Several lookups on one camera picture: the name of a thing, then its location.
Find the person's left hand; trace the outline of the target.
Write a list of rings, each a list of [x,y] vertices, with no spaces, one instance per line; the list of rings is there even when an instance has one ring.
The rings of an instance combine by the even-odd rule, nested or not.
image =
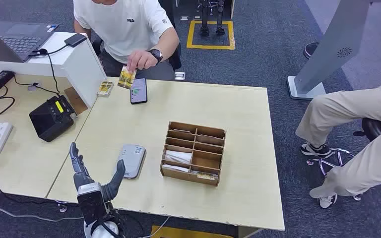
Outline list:
[[[158,63],[158,59],[150,52],[138,50],[132,52],[127,59],[127,70],[149,69]]]

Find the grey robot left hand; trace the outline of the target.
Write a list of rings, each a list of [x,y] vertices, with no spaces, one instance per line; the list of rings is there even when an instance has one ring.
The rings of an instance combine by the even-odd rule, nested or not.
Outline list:
[[[95,181],[91,178],[83,162],[83,156],[79,155],[79,149],[76,147],[75,142],[72,142],[70,144],[69,156],[71,158],[71,163],[74,170],[73,180],[74,180],[74,184],[77,191],[79,191],[79,187],[82,185],[94,183]],[[101,186],[104,202],[111,201],[117,196],[121,182],[124,178],[125,172],[126,172],[126,168],[125,168],[124,161],[119,160],[117,162],[116,171],[111,181]]]

